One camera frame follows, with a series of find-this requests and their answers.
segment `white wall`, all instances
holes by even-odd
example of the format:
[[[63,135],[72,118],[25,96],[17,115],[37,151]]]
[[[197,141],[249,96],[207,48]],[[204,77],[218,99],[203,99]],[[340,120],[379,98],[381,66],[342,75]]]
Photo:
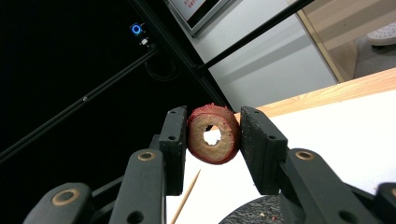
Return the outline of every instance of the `white wall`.
[[[206,63],[287,6],[286,0],[237,0],[198,36],[186,35]],[[296,15],[209,71],[236,112],[336,84]]]

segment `blue led light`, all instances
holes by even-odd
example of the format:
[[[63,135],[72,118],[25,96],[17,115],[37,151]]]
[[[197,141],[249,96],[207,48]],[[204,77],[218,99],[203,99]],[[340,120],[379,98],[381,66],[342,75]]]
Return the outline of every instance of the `blue led light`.
[[[142,27],[135,24],[131,27],[131,31],[132,31],[132,33],[134,33],[134,35],[139,35],[140,33],[142,33]]]

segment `black cable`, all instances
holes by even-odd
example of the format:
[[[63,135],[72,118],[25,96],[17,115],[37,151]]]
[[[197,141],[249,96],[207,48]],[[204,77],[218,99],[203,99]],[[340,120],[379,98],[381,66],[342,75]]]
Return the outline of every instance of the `black cable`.
[[[153,65],[151,65],[150,61],[145,62],[146,71],[148,72],[148,75],[151,76],[152,78],[154,78],[155,80],[161,81],[161,82],[172,81],[173,79],[177,78],[178,75],[180,74],[177,69],[177,66],[175,64],[175,61],[173,59],[169,60],[168,65],[170,65],[170,71],[169,71],[168,75],[162,76],[162,75],[159,75],[158,71],[157,72],[154,71]]]
[[[56,124],[61,122],[62,120],[69,117],[73,112],[80,109],[84,106],[87,102],[91,99],[99,95],[101,92],[105,91],[107,88],[112,86],[114,83],[122,79],[123,77],[130,74],[136,67],[140,66],[143,62],[146,62],[149,58],[153,55],[157,54],[160,51],[159,47],[154,46],[154,48],[150,49],[146,54],[142,57],[128,65],[126,68],[118,72],[115,76],[109,78],[107,81],[102,83],[100,86],[96,87],[94,90],[90,91],[88,94],[83,96],[82,98],[78,99],[76,102],[68,106],[65,110],[61,111],[59,114],[54,116],[52,119],[48,120],[47,122],[43,123],[41,126],[36,128],[31,133],[28,133],[24,136],[21,140],[16,142],[11,147],[8,147],[6,150],[0,153],[0,164],[4,161],[8,160],[12,156],[14,156],[17,152],[21,151],[24,147],[35,141],[39,136],[46,133]]]

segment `apple ring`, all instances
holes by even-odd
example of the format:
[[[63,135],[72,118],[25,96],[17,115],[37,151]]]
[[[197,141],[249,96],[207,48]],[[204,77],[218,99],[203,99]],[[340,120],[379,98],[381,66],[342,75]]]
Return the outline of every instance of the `apple ring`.
[[[204,105],[192,111],[187,120],[189,135],[187,146],[197,159],[210,164],[223,164],[236,155],[240,147],[240,127],[233,112],[225,106]],[[204,132],[210,126],[219,128],[221,138],[209,145]]]

